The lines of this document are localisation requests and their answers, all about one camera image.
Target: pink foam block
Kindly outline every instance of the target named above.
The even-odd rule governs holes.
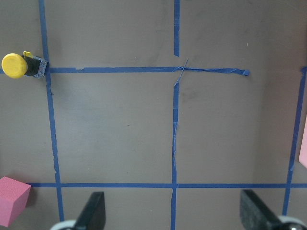
[[[24,210],[30,187],[8,177],[0,179],[0,225],[8,227]]]
[[[305,122],[301,151],[299,153],[299,162],[307,168],[307,118]]]

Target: grid line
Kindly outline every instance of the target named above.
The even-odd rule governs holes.
[[[39,0],[39,18],[40,18],[44,59],[49,61],[44,0]],[[58,200],[58,209],[59,209],[59,220],[63,221],[64,220],[63,199],[62,199],[62,190],[60,186],[61,179],[60,179],[59,161],[58,161],[56,124],[54,120],[53,98],[52,98],[52,92],[51,92],[51,75],[50,75],[49,68],[46,69],[46,90],[47,90],[47,102],[48,102],[48,113],[49,113],[49,122],[50,122],[53,164],[54,164],[54,170],[55,170],[55,181],[57,185],[56,188],[57,188],[57,200]]]
[[[74,67],[51,67],[47,70],[50,73],[173,73],[182,70],[183,66],[168,66],[168,67],[85,67],[76,69]],[[184,71],[192,72],[213,72],[213,73],[234,73],[238,75],[248,76],[249,70],[236,68],[192,68],[186,67]]]
[[[306,70],[307,70],[307,67],[304,67],[301,70],[303,75],[302,75],[301,82],[300,82],[300,85],[299,85],[296,115],[295,115],[295,123],[294,123],[291,153],[290,153],[288,175],[287,175],[287,186],[286,186],[286,190],[285,190],[285,193],[284,193],[284,200],[283,200],[283,215],[284,216],[287,215],[288,205],[289,205],[289,200],[290,200],[292,176],[293,176],[295,154],[296,154],[296,147],[297,147],[297,137],[298,137],[298,132],[299,132],[299,124],[300,124],[300,121],[301,121],[302,106],[303,106],[303,99],[304,99],[304,90],[305,90],[305,82],[306,82]]]
[[[174,0],[174,55],[180,56],[180,0]]]
[[[155,183],[27,183],[32,187],[66,187],[66,188],[174,188],[173,183],[155,184]],[[286,188],[287,184],[224,184],[224,183],[202,183],[189,184],[178,183],[176,188]],[[292,188],[306,188],[307,184],[292,184]]]

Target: blue tape line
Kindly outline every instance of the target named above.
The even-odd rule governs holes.
[[[40,18],[40,28],[41,28],[41,35],[42,35],[42,46],[43,46],[44,59],[49,61],[44,0],[39,0],[39,18]],[[54,169],[55,169],[55,180],[57,184],[59,219],[60,221],[63,221],[64,220],[63,200],[62,200],[62,191],[60,187],[61,180],[60,180],[60,173],[59,173],[56,125],[55,125],[55,120],[54,120],[53,98],[52,98],[52,92],[51,92],[51,75],[50,75],[49,68],[46,69],[46,90],[47,90],[47,102],[48,102],[48,111],[49,111],[52,153],[54,157],[53,163],[54,163]]]
[[[286,184],[177,184],[178,188],[285,188]]]
[[[172,184],[151,184],[151,183],[68,183],[62,187],[76,188],[172,188]]]
[[[178,126],[178,110],[179,110],[179,83],[182,77],[183,71],[187,65],[186,61],[179,78],[174,85],[174,96],[173,96],[173,141],[172,141],[172,202],[171,202],[171,230],[176,228],[176,199],[177,199],[177,171],[176,171],[176,134]]]
[[[42,35],[42,45],[43,45],[44,59],[49,61],[44,0],[39,0],[39,18],[40,18],[40,31],[41,31],[41,35]]]
[[[32,187],[67,188],[174,188],[173,184],[151,183],[27,183]],[[292,188],[307,188],[307,184],[292,184]],[[175,188],[286,188],[286,184],[177,184]]]
[[[180,0],[174,0],[174,55],[180,56]]]
[[[51,73],[170,73],[176,67],[85,67],[50,68]]]
[[[175,71],[182,70],[183,67],[177,67]],[[214,72],[214,73],[235,73],[239,75],[248,76],[249,70],[247,69],[233,69],[233,68],[213,68],[213,69],[200,69],[200,68],[191,68],[191,67],[185,67],[185,71],[193,71],[193,72]]]
[[[176,228],[176,199],[177,199],[177,189],[173,188],[172,201],[171,201],[171,230]]]
[[[172,73],[180,71],[183,66],[177,67],[85,67],[83,69],[76,69],[73,67],[50,68],[51,73]],[[200,69],[185,67],[185,71],[192,72],[215,72],[215,73],[235,73],[239,75],[248,76],[249,70],[233,69],[233,68],[214,68],[214,69]]]
[[[284,200],[283,200],[283,215],[284,216],[286,216],[287,212],[288,212],[291,183],[292,183],[292,175],[293,175],[295,153],[296,153],[296,146],[297,146],[297,137],[298,137],[299,124],[300,124],[301,114],[302,114],[302,106],[303,106],[307,67],[302,68],[301,72],[303,73],[303,75],[302,75],[302,78],[301,78],[301,82],[300,82],[300,86],[299,86],[299,92],[298,92],[296,115],[295,115],[295,124],[294,124],[294,130],[293,130],[291,154],[290,154],[289,167],[288,167],[287,185],[286,185],[286,190],[285,190]]]
[[[291,184],[291,188],[307,188],[307,184]]]

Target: blue tape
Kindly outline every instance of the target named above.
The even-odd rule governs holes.
[[[42,46],[43,46],[44,59],[49,61],[44,0],[39,0],[39,18],[40,18],[40,28],[41,28],[41,35],[42,35]],[[55,169],[55,180],[56,180],[56,185],[57,185],[59,220],[63,221],[64,220],[64,210],[63,210],[62,191],[61,191],[61,186],[60,186],[61,180],[60,180],[60,173],[59,173],[56,125],[55,125],[55,120],[54,120],[53,98],[52,98],[52,92],[51,92],[51,75],[50,75],[49,68],[46,69],[45,74],[46,74],[46,90],[47,90],[47,102],[48,102],[49,121],[50,121],[51,144],[52,144],[52,153],[54,157],[53,164],[54,164],[54,169]]]
[[[51,73],[171,73],[176,67],[85,67],[50,68]]]
[[[177,184],[178,188],[285,188],[286,184]]]
[[[284,216],[286,216],[288,212],[288,205],[289,205],[290,192],[291,192],[291,183],[292,183],[292,176],[293,176],[293,168],[294,168],[294,162],[295,162],[295,153],[296,153],[296,146],[297,146],[297,137],[298,137],[299,124],[300,124],[301,114],[302,114],[307,67],[302,68],[301,72],[303,73],[303,75],[301,78],[299,92],[298,92],[295,123],[294,123],[291,153],[290,153],[288,175],[287,175],[287,185],[286,185],[286,190],[285,190],[284,200],[283,200],[283,215]]]
[[[183,71],[187,65],[188,60],[182,68],[181,74],[174,85],[173,96],[173,141],[172,141],[172,203],[171,203],[171,230],[176,228],[176,199],[177,199],[177,171],[176,171],[176,134],[178,126],[178,109],[179,109],[179,83],[182,77]]]
[[[151,183],[27,183],[32,187],[67,188],[173,188],[173,184]],[[292,184],[292,188],[307,188],[307,184]],[[286,184],[176,184],[175,188],[286,188]]]
[[[180,56],[180,0],[174,0],[174,55]]]
[[[307,188],[307,184],[291,184],[291,188]]]
[[[83,69],[70,68],[50,68],[51,73],[172,73],[180,71],[183,66],[177,67],[85,67]],[[185,67],[184,71],[192,72],[215,72],[215,73],[235,73],[248,76],[249,70],[232,68],[200,69]]]
[[[174,69],[175,71],[182,70],[183,67],[177,67]],[[214,73],[235,73],[239,75],[244,75],[248,76],[249,75],[249,70],[247,69],[233,69],[233,68],[213,68],[213,69],[200,69],[200,68],[191,68],[191,67],[186,67],[184,68],[185,71],[193,71],[193,72],[214,72]]]
[[[42,45],[43,45],[44,59],[49,61],[44,0],[39,0],[39,19],[40,19],[40,31],[41,31],[41,35],[42,35]]]
[[[61,186],[69,188],[172,188],[172,184],[151,183],[68,183]]]

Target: yellow button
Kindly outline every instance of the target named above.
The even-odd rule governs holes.
[[[3,72],[10,78],[21,78],[28,69],[26,61],[18,54],[8,54],[2,60]]]

